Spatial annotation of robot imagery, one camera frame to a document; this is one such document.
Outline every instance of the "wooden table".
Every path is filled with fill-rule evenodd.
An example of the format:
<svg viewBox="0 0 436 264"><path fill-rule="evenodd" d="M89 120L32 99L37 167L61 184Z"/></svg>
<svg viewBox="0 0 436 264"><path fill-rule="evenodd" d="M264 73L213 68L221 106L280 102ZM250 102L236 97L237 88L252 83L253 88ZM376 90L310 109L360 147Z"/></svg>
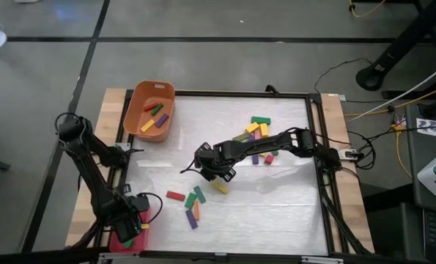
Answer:
<svg viewBox="0 0 436 264"><path fill-rule="evenodd" d="M107 145L115 143L126 91L126 89L107 89L104 95L102 108L100 109L99 119L95 128L95 135ZM341 142L349 142L339 96L333 94L322 94L322 106L328 137ZM314 112L316 128L317 130L320 130L317 116L318 113L315 105L312 106L312 110ZM349 147L346 144L334 142L330 142L330 146L337 149ZM342 165L355 171L353 163L343 161ZM103 176L107 178L108 169L101 167L100 171L103 173ZM336 183L339 190L339 199L344 220L364 247L369 251L374 252L358 179L349 172L340 171L336 173ZM78 194L78 200L76 201L73 218L71 219L70 230L67 234L67 246L77 242L95 220L90 199L91 194L89 189L84 183L82 183ZM338 229L332 219L331 226L333 240L335 242L335 251L341 252ZM105 234L102 239L102 245L107 246L107 241L108 235Z"/></svg>

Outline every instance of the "orange plastic basket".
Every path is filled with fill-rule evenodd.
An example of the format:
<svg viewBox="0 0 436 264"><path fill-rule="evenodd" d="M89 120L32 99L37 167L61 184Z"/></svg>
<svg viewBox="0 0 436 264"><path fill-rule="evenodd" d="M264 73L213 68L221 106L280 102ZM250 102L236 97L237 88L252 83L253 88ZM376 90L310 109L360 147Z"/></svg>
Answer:
<svg viewBox="0 0 436 264"><path fill-rule="evenodd" d="M143 108L151 103L162 103L163 108L153 117L152 111L144 111ZM133 92L130 105L128 106L123 128L130 134L148 142L162 142L169 134L172 114L174 113L175 90L172 84L165 81L142 81ZM150 120L155 123L168 114L169 118L160 128L152 125L144 133L141 127Z"/></svg>

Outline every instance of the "yellow cable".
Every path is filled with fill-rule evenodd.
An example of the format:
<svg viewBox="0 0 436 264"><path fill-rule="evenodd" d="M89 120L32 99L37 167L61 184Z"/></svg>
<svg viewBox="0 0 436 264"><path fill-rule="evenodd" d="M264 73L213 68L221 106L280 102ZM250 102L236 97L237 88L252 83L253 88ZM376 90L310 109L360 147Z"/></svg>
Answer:
<svg viewBox="0 0 436 264"><path fill-rule="evenodd" d="M369 15L370 13L374 12L377 8L379 8L382 4L384 4L385 1L386 1L386 0L381 1L377 6L375 6L373 9L371 9L369 12L366 12L366 13L364 13L364 14L362 14L362 15L356 15L356 12L355 12L355 9L354 9L354 8L351 9L351 13L352 13L356 18L362 18L363 16L365 16L365 15Z"/></svg>
<svg viewBox="0 0 436 264"><path fill-rule="evenodd" d="M402 133L402 130L404 130L404 127L401 125L392 125L391 126L393 130L397 131L395 133L395 145L396 145L396 159L399 160L399 164L402 167L402 169L408 174L408 176L411 177L411 174L407 171L407 168L405 168L405 165L403 165L402 162L402 157L400 157L400 147L399 147L399 143L400 143L400 134Z"/></svg>
<svg viewBox="0 0 436 264"><path fill-rule="evenodd" d="M421 96L421 97L419 97L419 98L416 98L416 99L414 99L414 100L408 101L408 102L406 102L406 103L401 103L401 104L399 104L398 106L394 106L394 108L397 109L397 108L400 108L400 107L403 107L403 106L409 105L409 104L411 104L411 103L417 102L417 101L419 101L419 100L421 100L421 99L423 99L423 98L426 98L426 97L428 97L428 96L430 96L430 95L433 95L433 94L435 94L435 93L436 93L436 90L434 90L434 91L432 91L432 92L430 92L430 93L428 93L428 94L426 94L426 95L423 95L423 96ZM371 113L368 113L368 114L365 114L365 115L382 114L382 113L386 113L387 111L388 111L388 110L386 109L386 110L382 110L382 111L371 112ZM357 116L360 116L360 115L362 115L362 114L344 114L345 117L357 117Z"/></svg>

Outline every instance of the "white cable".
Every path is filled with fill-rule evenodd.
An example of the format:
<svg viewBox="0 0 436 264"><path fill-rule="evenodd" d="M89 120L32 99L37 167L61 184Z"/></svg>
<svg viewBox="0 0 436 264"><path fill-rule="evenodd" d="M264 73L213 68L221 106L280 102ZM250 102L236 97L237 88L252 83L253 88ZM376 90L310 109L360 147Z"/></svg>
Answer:
<svg viewBox="0 0 436 264"><path fill-rule="evenodd" d="M392 99L392 100L390 100L390 101L388 101L388 102L385 102L385 103L381 104L380 106L376 106L376 107L374 107L373 109L367 111L366 113L363 113L363 114L361 114L361 115L359 115L359 116L357 116L357 117L355 117L355 118L353 118L353 119L351 119L351 120L348 120L348 122L351 122L351 121L356 120L356 119L358 119L358 118L360 118L360 117L363 117L364 115L369 114L369 113L372 112L372 111L378 110L379 108L381 108L381 107L383 107L383 106L387 106L389 103L392 103L392 102L394 102L395 100L398 100L398 99L404 97L405 95L407 95L407 94L411 93L412 91L416 90L417 88L419 88L421 85L425 84L427 81L429 81L429 80L430 80L431 78L433 78L434 76L436 76L436 72L433 73L430 77L424 79L424 81L422 81L421 83L416 84L416 86L414 86L412 89L409 89L408 91L402 93L401 95L395 97L394 99Z"/></svg>

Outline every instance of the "label sticker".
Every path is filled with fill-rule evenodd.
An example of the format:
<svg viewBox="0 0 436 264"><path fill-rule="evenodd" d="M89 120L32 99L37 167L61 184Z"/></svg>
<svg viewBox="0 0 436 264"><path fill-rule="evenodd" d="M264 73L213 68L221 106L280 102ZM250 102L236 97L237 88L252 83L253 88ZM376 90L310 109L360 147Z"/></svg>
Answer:
<svg viewBox="0 0 436 264"><path fill-rule="evenodd" d="M434 120L424 120L421 118L416 119L416 127L417 128L425 128L425 127L431 127L436 126L436 121ZM430 136L436 136L436 128L425 128L425 129L418 129L418 133L423 133Z"/></svg>

